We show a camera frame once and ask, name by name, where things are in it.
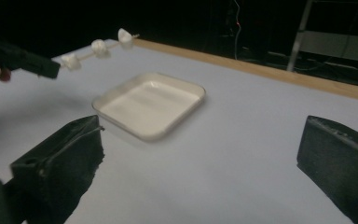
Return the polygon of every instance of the table surface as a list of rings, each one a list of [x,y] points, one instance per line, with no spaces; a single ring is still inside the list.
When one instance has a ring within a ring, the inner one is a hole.
[[[351,223],[296,154],[308,115],[358,131],[358,87],[140,39],[111,55],[57,80],[19,70],[0,83],[0,179],[64,124],[95,114],[96,97],[159,72],[204,87],[204,103],[156,142],[101,119],[105,158],[66,223]]]

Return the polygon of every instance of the small white object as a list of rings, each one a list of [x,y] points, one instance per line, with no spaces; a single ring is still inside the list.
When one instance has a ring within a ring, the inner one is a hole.
[[[158,73],[137,76],[92,102],[104,119],[150,141],[166,134],[196,108],[205,89]]]
[[[130,33],[121,28],[118,30],[117,37],[118,42],[120,42],[120,45],[123,49],[132,49],[133,38]]]
[[[92,41],[91,49],[94,51],[97,58],[106,58],[109,56],[109,50],[105,42],[101,39]]]
[[[67,67],[69,70],[76,70],[81,68],[80,61],[78,60],[77,56],[72,53],[68,55],[61,56],[63,65]]]

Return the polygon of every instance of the dark background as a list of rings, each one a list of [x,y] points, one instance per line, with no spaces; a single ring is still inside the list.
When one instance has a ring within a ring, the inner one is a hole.
[[[238,4],[239,45],[289,53],[305,0]],[[0,36],[52,57],[97,38],[117,39],[117,30],[124,28],[143,39],[232,56],[236,12],[231,0],[0,0]]]
[[[124,28],[142,39],[228,58],[234,58],[237,46],[239,60],[284,69],[306,1],[237,0],[241,32],[236,40],[234,0],[0,0],[0,38],[51,58],[86,47],[95,39],[117,39],[118,29]],[[358,0],[317,1],[307,30],[358,35]],[[266,63],[268,52],[283,58]],[[298,72],[358,84],[358,62],[329,57],[329,62],[354,67],[342,72],[324,64],[326,56],[303,53],[300,57],[316,61],[306,62],[309,68]]]

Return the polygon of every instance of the white tray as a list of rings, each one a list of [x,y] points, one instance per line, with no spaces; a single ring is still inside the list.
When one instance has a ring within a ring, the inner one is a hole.
[[[92,102],[97,113],[143,140],[162,137],[202,102],[201,86],[158,73],[137,76]]]

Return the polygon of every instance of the wooden table edge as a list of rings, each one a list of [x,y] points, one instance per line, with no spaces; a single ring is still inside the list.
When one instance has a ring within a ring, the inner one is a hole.
[[[134,44],[135,46],[145,49],[152,49],[163,53],[168,53],[176,56],[185,57],[188,59],[193,59],[200,62],[212,63],[219,66],[242,71],[245,73],[258,75],[261,77],[273,78],[275,80],[292,83],[319,91],[331,92],[334,94],[339,94],[354,99],[358,99],[358,86],[347,84],[347,83],[337,82],[337,81],[328,80],[319,77],[311,77],[299,73],[287,72],[281,69],[266,67],[253,63],[247,63],[247,62],[229,59],[217,55],[198,52],[191,49],[182,49],[182,48],[151,42],[139,38],[134,41]]]

